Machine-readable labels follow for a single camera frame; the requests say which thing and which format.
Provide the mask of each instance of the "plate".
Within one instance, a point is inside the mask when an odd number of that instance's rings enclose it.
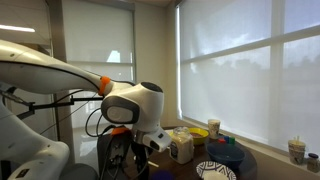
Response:
[[[200,164],[197,165],[196,167],[197,173],[200,176],[200,178],[204,178],[204,175],[208,172],[211,171],[216,171],[219,172],[221,174],[223,174],[224,176],[226,176],[228,178],[228,180],[236,180],[237,177],[234,174],[234,172],[229,169],[227,166],[222,165],[220,163],[217,162],[213,162],[213,161],[204,161]]]

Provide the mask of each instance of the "wall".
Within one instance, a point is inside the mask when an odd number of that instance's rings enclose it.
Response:
[[[176,86],[176,53],[175,53],[175,6],[171,3],[166,12],[166,38],[167,38],[167,114],[164,120],[166,126],[186,125],[185,122],[177,120],[177,86]],[[255,157],[258,165],[258,180],[278,180],[278,179],[320,179],[320,173],[312,173],[306,170],[306,166],[296,166],[290,163],[289,158],[268,151],[264,148],[243,142]]]

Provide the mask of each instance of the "table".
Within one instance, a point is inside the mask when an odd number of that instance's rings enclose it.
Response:
[[[243,160],[243,162],[240,164],[238,170],[234,170],[233,172],[237,176],[237,180],[255,180],[257,179],[257,163],[251,152],[243,145],[240,143],[236,142],[235,144],[239,148],[241,148],[245,154],[246,157]],[[136,172],[136,166],[130,159],[133,159],[132,153],[128,153],[127,156],[127,164],[128,167],[125,169],[125,172],[127,175],[130,177],[134,177],[137,172]],[[169,150],[165,150],[162,153],[159,152],[153,152],[150,155],[149,161],[158,164],[159,167],[154,167],[149,165],[150,167],[150,175],[149,177],[152,176],[153,173],[159,171],[159,170],[166,170],[170,171],[172,175],[174,176],[174,179],[176,180],[186,180],[186,179],[200,179],[197,172],[196,172],[196,166],[203,162],[203,161],[208,161],[210,160],[209,155],[206,152],[205,145],[198,145],[195,146],[194,148],[194,158],[190,162],[186,164],[179,164],[171,157],[169,156]]]

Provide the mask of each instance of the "ceiling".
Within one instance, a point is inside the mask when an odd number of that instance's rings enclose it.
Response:
[[[166,7],[172,0],[135,0],[159,7]],[[0,0],[0,24],[31,27],[32,32],[20,32],[0,29],[0,39],[50,45],[50,31],[45,0]]]

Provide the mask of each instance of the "jar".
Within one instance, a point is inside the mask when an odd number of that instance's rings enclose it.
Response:
[[[319,172],[319,170],[320,170],[319,161],[318,161],[319,156],[314,153],[309,153],[308,156],[309,156],[309,158],[308,158],[308,163],[307,163],[307,169],[309,171],[312,171],[315,173]]]
[[[170,157],[179,164],[185,164],[193,158],[193,137],[187,127],[173,130],[170,144]]]

